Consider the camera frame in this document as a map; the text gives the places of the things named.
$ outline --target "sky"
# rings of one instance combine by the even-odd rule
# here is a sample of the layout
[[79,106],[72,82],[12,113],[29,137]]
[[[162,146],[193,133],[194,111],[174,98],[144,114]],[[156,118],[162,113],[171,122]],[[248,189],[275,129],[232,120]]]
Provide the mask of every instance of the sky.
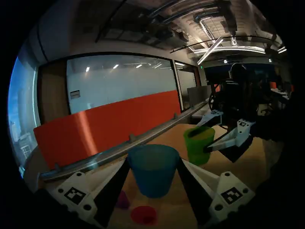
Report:
[[13,68],[10,88],[8,92],[8,119],[10,122],[15,122],[19,136],[21,130],[18,117],[18,91],[22,87],[24,87],[25,80],[28,76],[28,70],[22,65],[22,63],[17,58]]

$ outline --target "desk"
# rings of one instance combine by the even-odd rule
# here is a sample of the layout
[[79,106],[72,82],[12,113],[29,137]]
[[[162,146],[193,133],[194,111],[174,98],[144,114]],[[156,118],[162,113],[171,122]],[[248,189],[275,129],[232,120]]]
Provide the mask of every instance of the desk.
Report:
[[[187,129],[195,127],[196,125],[178,124],[148,144],[161,144],[173,147],[183,159],[188,161],[188,151],[183,133]],[[226,132],[226,130],[219,126],[214,126],[213,129],[215,130],[214,139],[217,139]],[[235,163],[232,163],[219,151],[215,151],[211,153],[208,163],[201,167],[216,175],[231,171],[252,190],[255,190],[266,179],[266,159],[263,140],[255,137],[249,149]]]
[[[148,144],[162,144],[173,147],[183,159],[188,160],[183,133],[194,127],[195,125],[178,124]],[[219,126],[214,126],[213,129],[215,129],[214,139],[226,132]],[[263,140],[254,138],[249,149],[235,163],[216,151],[211,153],[208,163],[201,167],[217,175],[225,171],[231,171],[252,190],[255,190],[266,179]],[[144,228],[145,226],[135,224],[130,218],[131,211],[143,205],[151,206],[157,211],[157,224],[150,226],[152,228],[197,228],[196,218],[177,171],[169,193],[162,198],[150,199],[143,196],[138,190],[131,170],[122,190],[130,201],[130,208],[129,210],[115,208],[108,228]]]
[[271,88],[270,90],[280,95],[287,95],[287,92],[280,92],[277,88]]
[[[122,190],[130,202],[128,210],[114,208],[110,217],[109,229],[142,229],[142,228],[176,228],[197,229],[197,220],[184,190],[182,181],[176,171],[169,192],[162,198],[151,199],[142,195],[135,178],[130,170]],[[157,221],[154,225],[145,226],[132,221],[130,214],[139,206],[153,207],[157,212]]]
[[204,105],[200,110],[196,111],[194,114],[192,114],[192,118],[202,118],[202,116],[205,115],[205,113],[207,113],[208,111],[210,111],[210,107],[209,104]]
[[273,106],[278,107],[279,109],[283,109],[284,105],[289,101],[287,92],[280,92],[279,89],[271,89],[272,92],[275,93],[276,100]]

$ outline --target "purple object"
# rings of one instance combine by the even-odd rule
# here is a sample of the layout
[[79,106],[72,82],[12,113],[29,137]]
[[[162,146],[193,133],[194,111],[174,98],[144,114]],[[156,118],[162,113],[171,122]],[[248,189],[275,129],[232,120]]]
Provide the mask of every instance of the purple object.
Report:
[[129,206],[130,206],[130,203],[126,196],[126,193],[124,191],[121,191],[121,193],[117,199],[116,207],[127,210],[129,208]]

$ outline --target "blue cup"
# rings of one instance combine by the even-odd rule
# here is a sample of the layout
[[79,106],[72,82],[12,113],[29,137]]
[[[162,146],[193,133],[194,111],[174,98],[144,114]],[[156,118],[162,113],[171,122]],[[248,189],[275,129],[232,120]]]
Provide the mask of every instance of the blue cup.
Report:
[[179,158],[172,147],[143,145],[129,151],[127,160],[140,192],[149,198],[160,198],[170,189]]

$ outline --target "glass window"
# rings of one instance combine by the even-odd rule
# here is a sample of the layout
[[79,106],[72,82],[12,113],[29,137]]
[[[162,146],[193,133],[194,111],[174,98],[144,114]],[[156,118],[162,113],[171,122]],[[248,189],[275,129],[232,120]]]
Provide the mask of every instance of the glass window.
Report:
[[36,62],[24,45],[15,61],[8,93],[11,142],[20,167],[24,166],[26,159],[37,146],[33,132],[33,129],[40,125],[36,84]]
[[180,84],[183,109],[186,110],[189,108],[188,88],[196,87],[194,67],[191,65],[179,63],[177,61],[175,64]]
[[68,60],[67,88],[72,114],[130,98],[177,90],[170,61],[129,55]]

